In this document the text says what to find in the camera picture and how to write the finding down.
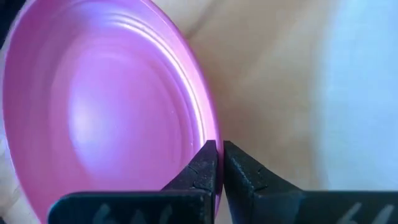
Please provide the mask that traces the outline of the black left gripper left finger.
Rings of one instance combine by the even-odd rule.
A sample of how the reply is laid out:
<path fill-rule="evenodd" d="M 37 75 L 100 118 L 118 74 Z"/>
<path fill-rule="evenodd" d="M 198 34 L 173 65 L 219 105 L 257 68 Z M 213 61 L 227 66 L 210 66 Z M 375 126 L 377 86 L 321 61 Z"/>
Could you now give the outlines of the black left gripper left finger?
<path fill-rule="evenodd" d="M 214 224 L 217 169 L 216 143 L 207 141 L 163 189 L 68 194 L 48 224 Z"/>

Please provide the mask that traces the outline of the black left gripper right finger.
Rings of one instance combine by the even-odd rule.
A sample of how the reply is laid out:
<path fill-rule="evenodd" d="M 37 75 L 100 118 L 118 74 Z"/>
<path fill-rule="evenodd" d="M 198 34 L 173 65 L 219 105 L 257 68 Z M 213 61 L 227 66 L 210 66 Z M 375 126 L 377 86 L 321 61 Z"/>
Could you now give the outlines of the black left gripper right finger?
<path fill-rule="evenodd" d="M 233 224 L 398 224 L 397 191 L 302 190 L 224 142 Z"/>

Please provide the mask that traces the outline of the pink plastic plate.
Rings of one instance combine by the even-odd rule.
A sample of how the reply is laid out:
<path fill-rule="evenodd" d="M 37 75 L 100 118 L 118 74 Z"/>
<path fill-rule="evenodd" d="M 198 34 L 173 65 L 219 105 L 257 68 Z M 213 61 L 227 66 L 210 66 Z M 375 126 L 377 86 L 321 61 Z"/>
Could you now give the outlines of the pink plastic plate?
<path fill-rule="evenodd" d="M 7 143 L 42 223 L 72 192 L 159 190 L 220 140 L 196 58 L 151 0 L 33 0 L 10 39 Z"/>

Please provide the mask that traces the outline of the white round woven placemat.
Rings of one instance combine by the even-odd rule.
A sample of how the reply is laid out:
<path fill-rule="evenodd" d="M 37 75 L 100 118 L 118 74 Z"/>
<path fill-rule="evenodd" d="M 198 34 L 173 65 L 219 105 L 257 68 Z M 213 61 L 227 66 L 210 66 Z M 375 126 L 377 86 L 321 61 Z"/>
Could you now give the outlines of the white round woven placemat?
<path fill-rule="evenodd" d="M 398 0 L 336 0 L 318 58 L 322 186 L 398 190 Z"/>

